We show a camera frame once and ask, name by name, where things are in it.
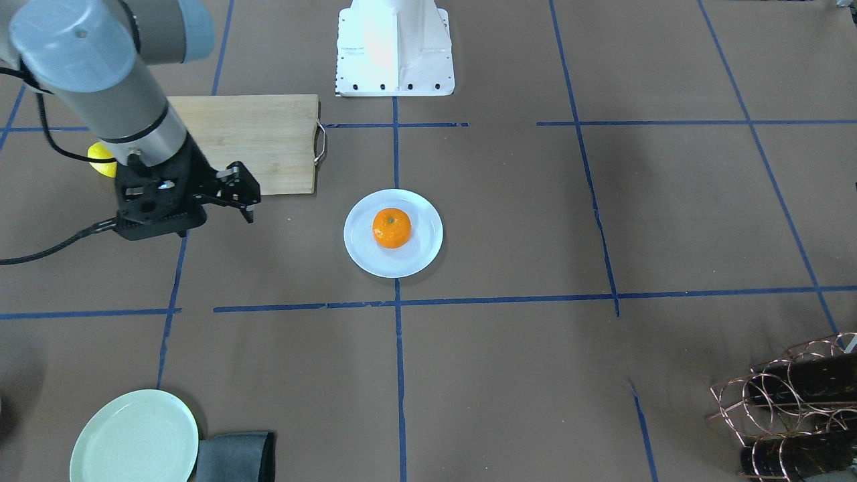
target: plate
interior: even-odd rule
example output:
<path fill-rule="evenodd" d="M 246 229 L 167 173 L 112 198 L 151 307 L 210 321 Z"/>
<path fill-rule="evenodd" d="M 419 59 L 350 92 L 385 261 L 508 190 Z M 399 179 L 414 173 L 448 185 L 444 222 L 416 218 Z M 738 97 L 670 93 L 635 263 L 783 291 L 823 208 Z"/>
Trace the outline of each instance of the plate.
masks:
<path fill-rule="evenodd" d="M 89 420 L 71 453 L 71 482 L 185 482 L 200 438 L 190 410 L 161 390 L 138 390 Z"/>
<path fill-rule="evenodd" d="M 398 208 L 411 218 L 411 238 L 391 250 L 375 241 L 372 221 L 378 211 Z M 354 205 L 345 219 L 345 249 L 360 268 L 382 278 L 404 278 L 427 267 L 443 243 L 443 223 L 437 209 L 408 190 L 380 190 Z"/>

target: robotic arm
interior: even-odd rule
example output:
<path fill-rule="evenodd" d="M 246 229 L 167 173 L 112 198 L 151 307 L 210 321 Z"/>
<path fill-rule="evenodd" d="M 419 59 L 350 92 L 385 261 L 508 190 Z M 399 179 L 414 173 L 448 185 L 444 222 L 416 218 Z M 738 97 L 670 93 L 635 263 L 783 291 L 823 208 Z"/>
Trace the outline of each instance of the robotic arm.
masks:
<path fill-rule="evenodd" d="M 241 162 L 215 171 L 147 64 L 207 57 L 211 16 L 199 0 L 0 0 L 0 59 L 55 94 L 118 162 L 115 226 L 126 239 L 206 221 L 203 204 L 253 222 L 259 184 Z"/>

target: orange fruit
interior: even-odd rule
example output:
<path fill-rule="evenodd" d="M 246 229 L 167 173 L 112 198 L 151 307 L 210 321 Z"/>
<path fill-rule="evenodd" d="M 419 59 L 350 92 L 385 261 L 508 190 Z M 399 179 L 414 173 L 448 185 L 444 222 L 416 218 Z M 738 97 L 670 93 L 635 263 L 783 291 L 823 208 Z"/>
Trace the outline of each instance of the orange fruit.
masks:
<path fill-rule="evenodd" d="M 411 218 L 401 209 L 382 209 L 372 221 L 372 234 L 381 246 L 398 248 L 411 237 Z"/>

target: cutting board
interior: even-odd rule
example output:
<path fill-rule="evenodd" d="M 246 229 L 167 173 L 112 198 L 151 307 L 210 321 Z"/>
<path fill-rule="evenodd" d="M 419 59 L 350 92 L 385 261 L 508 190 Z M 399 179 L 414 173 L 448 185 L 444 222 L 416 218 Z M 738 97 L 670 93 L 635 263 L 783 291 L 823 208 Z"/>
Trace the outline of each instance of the cutting board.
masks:
<path fill-rule="evenodd" d="M 263 195 L 315 190 L 319 98 L 301 95 L 170 97 L 213 168 L 240 160 Z"/>

